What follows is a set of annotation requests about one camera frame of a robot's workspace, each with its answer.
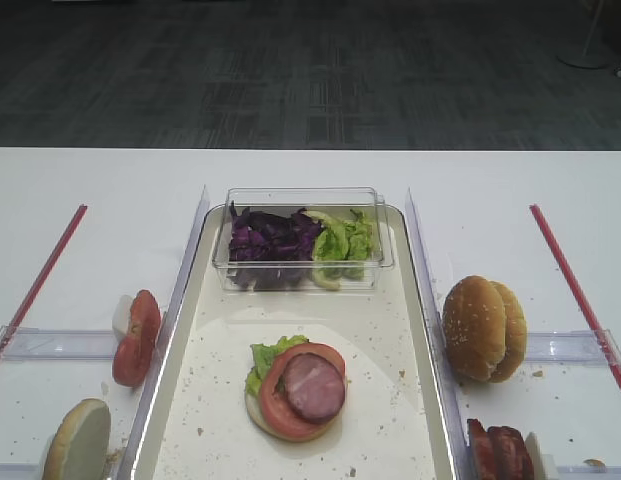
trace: green lettuce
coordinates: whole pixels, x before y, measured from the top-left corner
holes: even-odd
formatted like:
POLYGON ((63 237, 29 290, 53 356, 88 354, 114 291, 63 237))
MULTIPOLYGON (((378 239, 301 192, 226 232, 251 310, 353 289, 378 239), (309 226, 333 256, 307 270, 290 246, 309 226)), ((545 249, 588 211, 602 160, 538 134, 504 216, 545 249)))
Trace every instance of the green lettuce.
POLYGON ((262 343, 250 345, 254 367, 246 378, 246 392, 255 397, 259 395, 261 382, 272 368, 274 357, 285 352, 290 347, 308 342, 305 335, 294 335, 290 338, 281 337, 275 345, 266 346, 262 343))
MULTIPOLYGON (((326 213, 306 211, 313 220, 321 221, 325 229, 317 237, 312 251, 315 261, 364 261, 372 253, 372 222, 365 213, 351 209, 354 220, 341 220, 326 213)), ((327 267, 313 271, 315 283, 328 290, 338 290, 342 276, 353 280, 363 278, 363 267, 345 269, 327 267)))

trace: sesame-free bun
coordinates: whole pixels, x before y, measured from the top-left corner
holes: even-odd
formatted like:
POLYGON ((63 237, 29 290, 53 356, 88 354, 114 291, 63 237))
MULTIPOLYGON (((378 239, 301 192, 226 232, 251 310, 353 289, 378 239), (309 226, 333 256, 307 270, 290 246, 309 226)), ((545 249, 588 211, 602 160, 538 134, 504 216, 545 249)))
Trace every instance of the sesame-free bun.
POLYGON ((448 293, 443 328, 450 365, 477 381, 507 380, 525 356, 526 323, 515 294, 478 275, 448 293))
POLYGON ((96 398, 78 403, 63 418, 49 447, 43 480, 100 480, 110 439, 110 410, 96 398))

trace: clear plastic container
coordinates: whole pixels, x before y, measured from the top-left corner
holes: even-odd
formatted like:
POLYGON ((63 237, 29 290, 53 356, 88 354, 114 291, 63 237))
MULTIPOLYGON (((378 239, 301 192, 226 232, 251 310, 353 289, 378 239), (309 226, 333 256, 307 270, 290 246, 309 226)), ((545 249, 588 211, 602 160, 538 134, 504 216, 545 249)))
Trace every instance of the clear plastic container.
MULTIPOLYGON (((266 223, 269 219, 262 217, 266 223)), ((328 220, 322 220, 325 228, 328 220)), ((301 227, 299 232, 305 232, 307 227, 301 227)), ((265 249, 272 248, 275 233, 266 238, 265 249)), ((304 233, 299 233, 299 242, 304 233)), ((258 238, 255 243, 250 240, 250 246, 245 242, 240 245, 248 250, 248 256, 253 256, 252 248, 264 239, 258 238)), ((284 242, 294 245, 295 241, 284 242)), ((370 290, 376 288, 381 268, 393 265, 393 254, 390 246, 390 232, 387 224, 386 207, 383 198, 372 188, 278 188, 278 189, 231 189, 228 191, 226 204, 215 245, 212 264, 219 274, 224 290, 231 291, 282 291, 282 290, 370 290), (240 259, 241 254, 231 252, 230 242, 233 233, 233 208, 237 216, 241 216, 244 209, 248 212, 264 212, 290 219, 292 225, 297 225, 292 215, 297 212, 313 216, 315 223, 317 215, 312 212, 327 214, 339 222, 356 219, 357 214, 363 214, 368 223, 370 232, 370 249, 365 259, 321 260, 312 255, 312 249, 307 246, 303 259, 271 260, 240 259)))

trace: sliced tomato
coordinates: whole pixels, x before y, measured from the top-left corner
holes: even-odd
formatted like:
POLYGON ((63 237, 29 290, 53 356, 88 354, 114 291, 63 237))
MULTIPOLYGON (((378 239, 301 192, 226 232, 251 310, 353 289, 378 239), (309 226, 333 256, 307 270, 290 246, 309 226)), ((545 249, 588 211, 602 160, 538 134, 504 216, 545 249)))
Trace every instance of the sliced tomato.
POLYGON ((152 294, 141 290, 130 307, 128 332, 117 348, 112 376, 120 385, 138 387, 150 369, 150 361, 161 327, 161 313, 152 294))
POLYGON ((263 418, 268 422, 268 425, 292 440, 303 440, 311 437, 315 432, 323 428, 323 425, 309 423, 299 417, 290 408, 285 395, 277 391, 277 383, 287 363, 291 358, 302 353, 319 355, 332 363, 344 379, 346 375, 346 362, 343 357, 334 348, 322 343, 302 343, 289 348, 281 355, 275 357, 272 367, 259 390, 259 406, 261 407, 263 418))

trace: red stick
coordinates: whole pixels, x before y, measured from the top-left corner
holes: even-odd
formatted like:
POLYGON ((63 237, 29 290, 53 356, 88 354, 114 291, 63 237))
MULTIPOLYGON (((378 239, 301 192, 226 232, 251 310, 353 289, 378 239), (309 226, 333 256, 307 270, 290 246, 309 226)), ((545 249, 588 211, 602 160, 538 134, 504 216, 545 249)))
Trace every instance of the red stick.
MULTIPOLYGON (((599 320, 597 320, 597 316, 594 314, 594 310, 592 310, 592 307, 588 303, 588 300, 586 299, 583 290, 581 290, 579 282, 577 281, 577 277, 574 276, 574 273, 572 272, 572 269, 568 264, 568 260, 566 260, 566 257, 563 255, 563 252, 559 247, 559 242, 557 242, 557 239, 552 234, 552 230, 550 230, 550 225, 548 225, 548 222, 546 222, 546 219, 543 216, 543 213, 541 213, 541 209, 538 205, 530 205, 530 211, 532 212, 532 215, 537 221, 537 224, 541 229, 541 233, 543 233, 543 236, 545 237, 546 242, 550 247, 550 250, 552 251, 555 260, 559 264, 559 268, 561 268, 563 276, 568 282, 568 286, 570 287, 570 290, 572 290, 572 294, 577 300, 579 308, 581 308, 581 312, 583 313, 584 317, 586 317, 586 321, 588 322, 590 329, 593 330, 597 335, 599 343, 601 344, 601 349, 606 354, 606 356, 610 355, 611 349, 605 336, 602 335, 603 329, 601 328, 601 324, 599 323, 599 320)), ((614 379, 617 381, 617 385, 619 385, 619 388, 621 389, 621 365, 612 365, 610 363, 610 360, 608 360, 608 366, 612 371, 614 379)))
POLYGON ((21 325, 21 322, 26 316, 26 313, 28 313, 28 310, 30 310, 30 307, 32 306, 34 299, 39 293, 39 290, 41 290, 41 287, 48 278, 50 272, 52 271, 52 267, 54 267, 55 263, 57 263, 61 252, 63 252, 63 249, 66 248, 66 245, 70 241, 70 238, 74 234, 74 231, 79 226, 79 222, 81 222, 81 219, 85 215, 87 209, 88 207, 86 205, 79 205, 79 208, 77 208, 77 211, 70 220, 70 223, 63 232, 63 235, 61 235, 61 238, 55 245, 54 250, 52 250, 52 253, 48 257, 48 260, 46 260, 46 263, 43 265, 43 268, 39 272, 39 275, 37 275, 37 278, 34 280, 34 283, 30 287, 30 290, 21 302, 21 305, 19 305, 17 313, 14 314, 14 317, 12 317, 12 320, 10 321, 10 325, 8 325, 8 328, 3 334, 3 338, 0 342, 0 354, 1 352, 3 352, 6 345, 10 343, 10 340, 12 340, 15 331, 17 330, 17 328, 19 328, 19 325, 21 325))

